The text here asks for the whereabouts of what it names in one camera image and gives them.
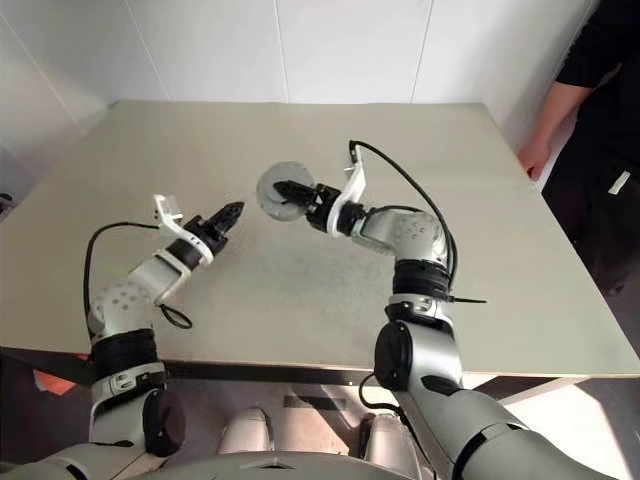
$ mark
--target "silver robot arm segment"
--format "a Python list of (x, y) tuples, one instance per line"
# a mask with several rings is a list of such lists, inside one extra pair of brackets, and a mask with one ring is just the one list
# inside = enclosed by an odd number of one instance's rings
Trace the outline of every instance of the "silver robot arm segment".
[[(263, 176), (276, 180), (271, 189), (262, 185), (262, 196), (258, 187), (267, 213), (283, 220), (278, 202), (296, 205), (315, 229), (340, 236), (332, 230), (335, 225), (355, 243), (395, 256), (392, 295), (385, 309), (389, 323), (378, 335), (374, 373), (378, 383), (393, 392), (440, 478), (609, 478), (564, 455), (489, 396), (462, 388), (450, 316), (455, 300), (447, 268), (451, 252), (437, 218), (405, 206), (365, 208), (357, 203), (359, 195), (341, 202), (336, 214), (342, 192), (314, 184), (308, 173), (296, 168), (275, 166)], [(287, 179), (291, 172), (305, 181)], [(329, 218), (336, 218), (335, 224)]]

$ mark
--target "table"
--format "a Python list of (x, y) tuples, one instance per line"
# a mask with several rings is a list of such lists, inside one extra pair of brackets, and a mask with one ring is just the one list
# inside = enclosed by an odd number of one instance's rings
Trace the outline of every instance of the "table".
[[(224, 252), (170, 302), (193, 330), (155, 322), (163, 358), (360, 373), (373, 364), (392, 259), (304, 220), (260, 211), (256, 182), (272, 164), (305, 163), (316, 181), (346, 179), (349, 139), (374, 144), (433, 196), (460, 266), (454, 325), (465, 371), (514, 377), (640, 376), (640, 360), (486, 108), (458, 105), (283, 105), (119, 102), (0, 225), (0, 344), (87, 352), (81, 301), (86, 243), (116, 221), (153, 221), (153, 193), (190, 218), (246, 207)], [(372, 205), (423, 202), (365, 156)], [(167, 243), (119, 229), (94, 252), (92, 288)]]

